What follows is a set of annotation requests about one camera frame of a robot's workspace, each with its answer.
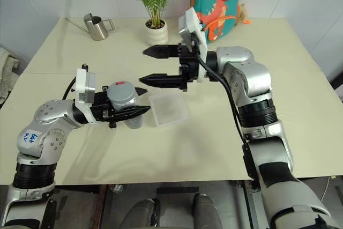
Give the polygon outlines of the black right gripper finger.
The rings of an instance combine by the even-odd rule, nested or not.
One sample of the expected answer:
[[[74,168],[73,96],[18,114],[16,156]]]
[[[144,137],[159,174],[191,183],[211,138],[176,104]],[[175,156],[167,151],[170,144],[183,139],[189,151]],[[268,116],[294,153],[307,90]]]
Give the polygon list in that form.
[[[153,45],[145,49],[143,54],[157,59],[178,57],[178,45]]]
[[[139,78],[143,84],[158,88],[179,88],[181,85],[180,75],[167,75],[166,73],[152,73]]]

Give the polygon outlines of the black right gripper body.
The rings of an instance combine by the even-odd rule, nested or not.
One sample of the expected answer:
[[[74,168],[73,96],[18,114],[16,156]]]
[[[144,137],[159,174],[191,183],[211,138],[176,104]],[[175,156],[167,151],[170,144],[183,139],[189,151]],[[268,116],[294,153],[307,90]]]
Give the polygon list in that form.
[[[181,77],[179,89],[187,91],[188,83],[191,83],[198,78],[199,63],[196,57],[197,52],[189,52],[185,45],[179,43],[177,45],[177,54],[180,63],[179,76]]]

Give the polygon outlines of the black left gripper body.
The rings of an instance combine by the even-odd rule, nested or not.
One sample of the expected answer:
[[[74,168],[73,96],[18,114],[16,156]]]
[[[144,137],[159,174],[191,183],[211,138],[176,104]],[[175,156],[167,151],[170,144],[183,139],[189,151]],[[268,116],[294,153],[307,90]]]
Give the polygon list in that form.
[[[97,122],[108,122],[109,128],[116,128],[116,122],[114,119],[115,109],[107,97],[106,91],[95,94],[94,102],[91,106],[91,112]]]

